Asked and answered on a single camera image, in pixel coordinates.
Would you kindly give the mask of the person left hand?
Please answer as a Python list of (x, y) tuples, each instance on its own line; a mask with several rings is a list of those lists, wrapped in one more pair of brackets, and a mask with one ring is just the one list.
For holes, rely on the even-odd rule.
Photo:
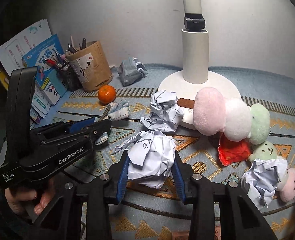
[[(38, 193), (35, 189), (28, 189), (26, 187), (19, 187), (17, 189), (7, 188), (4, 191), (6, 201), (9, 208), (17, 215), (21, 215), (25, 212), (23, 203), (36, 200)], [(40, 201), (34, 207), (34, 213), (40, 215), (42, 211), (47, 207), (52, 198), (55, 195), (54, 179), (51, 178), (48, 181), (48, 186), (41, 195)]]

